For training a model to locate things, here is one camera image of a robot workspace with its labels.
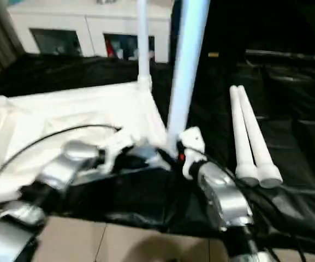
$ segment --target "table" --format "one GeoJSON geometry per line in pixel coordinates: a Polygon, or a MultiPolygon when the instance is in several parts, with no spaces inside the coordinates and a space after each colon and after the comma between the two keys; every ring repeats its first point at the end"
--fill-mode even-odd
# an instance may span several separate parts
{"type": "MultiPolygon", "coordinates": [[[[134,81],[137,74],[138,65],[132,61],[25,55],[0,74],[0,94],[20,96],[116,84],[134,81]]],[[[173,70],[167,64],[153,64],[151,74],[153,96],[166,123],[173,70]]],[[[238,67],[225,74],[216,64],[199,67],[188,125],[200,127],[206,151],[233,171],[236,159],[230,84],[247,87],[272,158],[284,179],[279,188],[261,191],[284,214],[287,225],[263,199],[254,193],[248,196],[258,203],[264,217],[259,237],[272,247],[296,249],[296,243],[285,233],[289,227],[301,240],[304,251],[315,253],[315,73],[238,67]]],[[[60,215],[218,237],[194,184],[159,169],[121,179],[75,188],[60,215]]]]}

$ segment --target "black cable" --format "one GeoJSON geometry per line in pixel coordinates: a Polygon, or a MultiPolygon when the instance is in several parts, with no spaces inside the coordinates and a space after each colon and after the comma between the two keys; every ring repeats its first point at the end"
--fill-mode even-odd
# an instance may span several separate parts
{"type": "MultiPolygon", "coordinates": [[[[218,164],[218,162],[216,160],[214,160],[212,157],[210,157],[208,154],[203,153],[197,149],[194,149],[192,147],[185,147],[185,149],[190,149],[193,150],[197,153],[202,154],[203,156],[205,156],[210,162],[213,162],[213,164],[216,164],[219,168],[221,168],[221,166],[218,164]]],[[[247,185],[246,183],[244,183],[243,181],[239,180],[237,177],[235,177],[230,170],[228,170],[227,168],[221,168],[223,169],[224,172],[226,172],[228,174],[228,176],[231,178],[231,180],[234,181],[234,183],[237,185],[237,187],[240,189],[240,187],[245,187],[246,189],[250,189],[252,192],[255,192],[255,194],[257,194],[258,196],[260,196],[261,198],[263,198],[274,210],[275,212],[278,214],[278,216],[280,217],[283,225],[287,226],[287,220],[284,217],[284,215],[282,214],[282,212],[278,209],[278,207],[265,195],[263,194],[261,191],[259,191],[257,188],[254,187],[250,187],[249,185],[247,185]]],[[[248,195],[246,193],[244,193],[242,191],[242,193],[244,194],[244,196],[249,199],[248,195]]],[[[296,247],[297,247],[297,251],[299,253],[300,259],[302,262],[307,262],[304,252],[302,250],[301,244],[299,239],[296,237],[296,235],[294,233],[292,233],[288,227],[286,227],[286,232],[289,234],[289,236],[294,240],[294,242],[296,243],[296,247]]]]}
{"type": "Polygon", "coordinates": [[[111,128],[115,131],[119,131],[121,130],[121,128],[119,127],[114,127],[111,126],[109,124],[86,124],[86,125],[82,125],[82,126],[75,126],[75,127],[70,127],[70,128],[66,128],[54,133],[51,133],[49,135],[46,135],[40,139],[37,139],[36,141],[32,142],[31,144],[25,146],[24,148],[22,148],[21,150],[19,150],[18,152],[16,152],[13,156],[11,156],[3,165],[1,165],[0,167],[0,175],[1,173],[8,167],[8,165],[13,162],[18,156],[20,156],[22,153],[24,153],[26,150],[28,150],[29,148],[35,146],[36,144],[42,142],[43,140],[46,140],[48,138],[51,138],[55,135],[59,135],[59,134],[63,134],[72,130],[76,130],[76,129],[83,129],[83,128],[88,128],[88,127],[102,127],[102,128],[111,128]]]}

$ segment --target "red object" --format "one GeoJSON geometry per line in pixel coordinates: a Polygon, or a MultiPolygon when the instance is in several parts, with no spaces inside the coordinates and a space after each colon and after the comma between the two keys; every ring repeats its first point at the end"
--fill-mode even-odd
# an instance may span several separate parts
{"type": "Polygon", "coordinates": [[[108,52],[108,57],[116,57],[114,48],[112,48],[111,42],[109,39],[105,41],[106,51],[108,52]]]}
{"type": "Polygon", "coordinates": [[[184,155],[184,154],[180,154],[180,155],[179,155],[179,159],[184,162],[184,160],[185,160],[185,155],[184,155]]]}

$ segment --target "white plastic cylinder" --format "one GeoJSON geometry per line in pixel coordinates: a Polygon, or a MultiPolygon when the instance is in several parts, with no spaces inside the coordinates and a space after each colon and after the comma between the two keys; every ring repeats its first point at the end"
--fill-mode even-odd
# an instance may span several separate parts
{"type": "Polygon", "coordinates": [[[263,134],[260,131],[259,124],[255,118],[245,88],[239,86],[238,89],[243,118],[245,119],[248,137],[251,142],[255,163],[258,168],[260,185],[264,188],[276,187],[282,183],[280,171],[272,162],[268,147],[266,146],[263,134]]]}
{"type": "Polygon", "coordinates": [[[185,130],[210,0],[184,0],[168,118],[168,146],[185,130]]]}
{"type": "Polygon", "coordinates": [[[238,88],[236,86],[230,87],[230,101],[237,160],[235,174],[238,179],[243,180],[250,186],[255,186],[259,183],[258,170],[254,165],[245,121],[243,120],[238,88]]]}
{"type": "Polygon", "coordinates": [[[138,83],[141,87],[151,89],[150,59],[148,49],[148,28],[147,28],[147,0],[138,0],[138,59],[139,75],[138,83]]]}

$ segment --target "cabinet door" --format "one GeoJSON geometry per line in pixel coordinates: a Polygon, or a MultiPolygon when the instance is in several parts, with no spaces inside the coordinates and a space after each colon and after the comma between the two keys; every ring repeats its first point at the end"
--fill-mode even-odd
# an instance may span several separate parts
{"type": "MultiPolygon", "coordinates": [[[[129,18],[87,18],[94,53],[107,57],[105,37],[110,35],[138,35],[137,19],[129,18]]],[[[156,62],[168,62],[169,58],[169,20],[150,20],[148,33],[150,39],[154,39],[154,60],[156,62]]]]}
{"type": "Polygon", "coordinates": [[[11,18],[26,52],[94,55],[84,16],[11,14],[11,18]]]}

